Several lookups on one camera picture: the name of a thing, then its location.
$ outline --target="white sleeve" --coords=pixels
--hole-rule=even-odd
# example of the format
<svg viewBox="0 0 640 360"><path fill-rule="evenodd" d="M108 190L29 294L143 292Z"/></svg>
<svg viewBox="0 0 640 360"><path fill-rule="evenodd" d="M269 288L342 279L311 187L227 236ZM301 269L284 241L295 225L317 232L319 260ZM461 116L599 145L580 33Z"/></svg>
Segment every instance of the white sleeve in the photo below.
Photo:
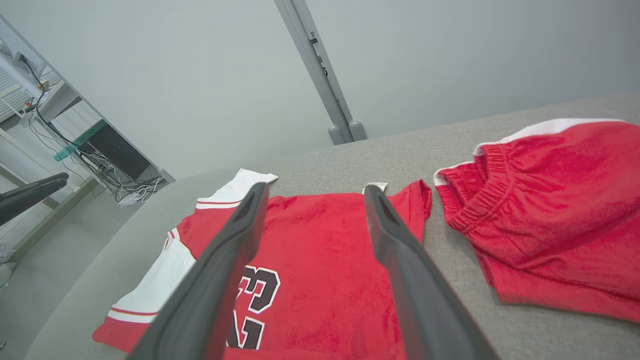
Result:
<svg viewBox="0 0 640 360"><path fill-rule="evenodd" d="M114 304L107 316L125 322L152 322L194 263L191 251L180 242L178 230L171 230L162 253L142 281Z"/></svg>

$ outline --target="red stripe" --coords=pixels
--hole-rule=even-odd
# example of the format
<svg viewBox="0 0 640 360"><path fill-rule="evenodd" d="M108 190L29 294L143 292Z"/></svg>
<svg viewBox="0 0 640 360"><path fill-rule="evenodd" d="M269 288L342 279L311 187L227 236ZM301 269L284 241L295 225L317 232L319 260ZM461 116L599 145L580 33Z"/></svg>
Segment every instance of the red stripe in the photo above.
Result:
<svg viewBox="0 0 640 360"><path fill-rule="evenodd" d="M123 314L131 314L131 315L142 315L142 316L151 316L151 315L157 315L160 311L156 311L155 313L139 313L137 311L129 311L129 310L122 310L122 309L116 309L115 307L112 307L111 310L116 311L118 313L123 313Z"/></svg>
<svg viewBox="0 0 640 360"><path fill-rule="evenodd" d="M208 201L198 201L198 204L230 205L230 204L237 204L238 202L242 202L242 200L240 200L240 201L234 201L234 202L208 202Z"/></svg>

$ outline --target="white sleeve stripe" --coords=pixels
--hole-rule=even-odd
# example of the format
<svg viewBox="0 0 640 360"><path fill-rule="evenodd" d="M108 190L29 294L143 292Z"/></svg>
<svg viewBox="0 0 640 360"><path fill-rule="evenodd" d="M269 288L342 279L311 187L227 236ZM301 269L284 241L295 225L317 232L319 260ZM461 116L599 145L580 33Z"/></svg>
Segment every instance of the white sleeve stripe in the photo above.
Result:
<svg viewBox="0 0 640 360"><path fill-rule="evenodd" d="M136 323L152 323L156 318L156 315L134 315L134 314L125 314L119 313L118 311L111 310L108 317L120 320L123 322L136 322Z"/></svg>

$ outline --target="red fabric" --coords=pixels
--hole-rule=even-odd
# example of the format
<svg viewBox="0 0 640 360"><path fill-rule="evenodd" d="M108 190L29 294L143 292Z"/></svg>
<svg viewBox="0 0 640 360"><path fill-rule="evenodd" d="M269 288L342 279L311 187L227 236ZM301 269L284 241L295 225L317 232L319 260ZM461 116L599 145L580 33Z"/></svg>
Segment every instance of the red fabric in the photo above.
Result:
<svg viewBox="0 0 640 360"><path fill-rule="evenodd" d="M422 239L431 190L416 181L389 200ZM234 210L197 209L178 225L194 258ZM254 299L269 293L269 281L247 292L250 278L243 277L235 306L238 329L245 317L263 323L259 349L227 348L225 359L404 359L388 275L374 258L361 194L271 198L259 251L245 272L260 269L280 281L271 305L250 311ZM129 352L146 326L107 318L93 338ZM237 340L240 347L250 342L242 331Z"/></svg>
<svg viewBox="0 0 640 360"><path fill-rule="evenodd" d="M441 170L437 190L500 301L640 322L640 127L580 124L482 150Z"/></svg>

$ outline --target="clothing tag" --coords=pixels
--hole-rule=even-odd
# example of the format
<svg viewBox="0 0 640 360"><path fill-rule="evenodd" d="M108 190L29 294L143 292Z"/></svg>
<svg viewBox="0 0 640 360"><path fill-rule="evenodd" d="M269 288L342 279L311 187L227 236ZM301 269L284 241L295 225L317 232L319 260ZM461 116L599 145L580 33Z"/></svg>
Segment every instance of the clothing tag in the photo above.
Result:
<svg viewBox="0 0 640 360"><path fill-rule="evenodd" d="M382 190L382 192L385 192L385 189L387 188L387 185L389 185L389 183L368 183L367 185L376 185L378 188L380 188L380 190Z"/></svg>

